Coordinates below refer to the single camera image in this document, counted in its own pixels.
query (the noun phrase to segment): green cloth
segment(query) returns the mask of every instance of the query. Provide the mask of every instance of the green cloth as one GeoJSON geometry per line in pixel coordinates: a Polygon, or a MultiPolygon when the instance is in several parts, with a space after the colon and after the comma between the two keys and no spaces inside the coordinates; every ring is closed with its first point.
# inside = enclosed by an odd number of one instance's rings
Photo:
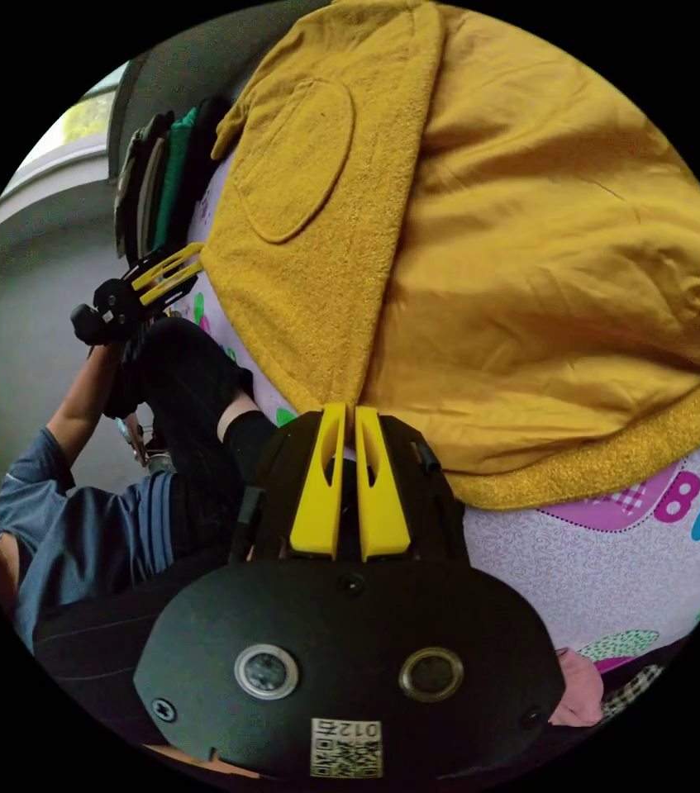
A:
{"type": "Polygon", "coordinates": [[[176,199],[179,197],[184,163],[187,160],[187,150],[190,143],[190,133],[193,131],[197,115],[198,109],[194,107],[184,118],[174,121],[170,127],[168,164],[165,166],[165,176],[162,182],[160,208],[157,212],[152,250],[161,248],[168,239],[170,218],[176,206],[176,199]]]}

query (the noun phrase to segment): blue shirt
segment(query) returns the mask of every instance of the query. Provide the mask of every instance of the blue shirt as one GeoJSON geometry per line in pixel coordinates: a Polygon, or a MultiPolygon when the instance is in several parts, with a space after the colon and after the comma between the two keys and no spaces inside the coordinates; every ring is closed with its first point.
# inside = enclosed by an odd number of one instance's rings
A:
{"type": "Polygon", "coordinates": [[[173,563],[174,475],[155,473],[120,496],[75,488],[63,450],[46,428],[8,469],[0,489],[0,534],[16,536],[29,558],[14,628],[31,652],[33,630],[46,610],[115,594],[173,563]]]}

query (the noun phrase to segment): leg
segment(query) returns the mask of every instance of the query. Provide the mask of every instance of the leg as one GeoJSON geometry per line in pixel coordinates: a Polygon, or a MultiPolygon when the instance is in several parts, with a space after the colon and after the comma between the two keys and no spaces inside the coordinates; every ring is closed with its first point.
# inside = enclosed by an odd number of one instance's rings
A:
{"type": "Polygon", "coordinates": [[[218,544],[227,558],[245,482],[275,432],[256,410],[222,426],[226,445],[218,437],[221,418],[236,412],[237,389],[252,392],[250,373],[193,323],[166,318],[145,332],[121,377],[134,401],[149,404],[178,474],[170,494],[174,556],[218,544]]]}

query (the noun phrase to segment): yellow pocket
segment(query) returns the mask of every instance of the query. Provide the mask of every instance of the yellow pocket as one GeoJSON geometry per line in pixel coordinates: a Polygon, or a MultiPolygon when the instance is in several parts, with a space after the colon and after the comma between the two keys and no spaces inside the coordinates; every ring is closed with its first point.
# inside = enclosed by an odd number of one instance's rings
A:
{"type": "Polygon", "coordinates": [[[235,172],[245,213],[262,240],[286,242],[313,220],[341,175],[354,126],[343,83],[298,83],[235,172]]]}

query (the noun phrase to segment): window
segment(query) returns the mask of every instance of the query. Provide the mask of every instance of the window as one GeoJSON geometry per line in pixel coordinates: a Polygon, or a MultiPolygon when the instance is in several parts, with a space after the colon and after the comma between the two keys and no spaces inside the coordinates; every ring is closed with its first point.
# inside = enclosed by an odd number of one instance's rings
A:
{"type": "Polygon", "coordinates": [[[44,154],[88,135],[106,135],[112,103],[127,64],[100,80],[85,96],[70,107],[33,146],[19,168],[44,154]]]}

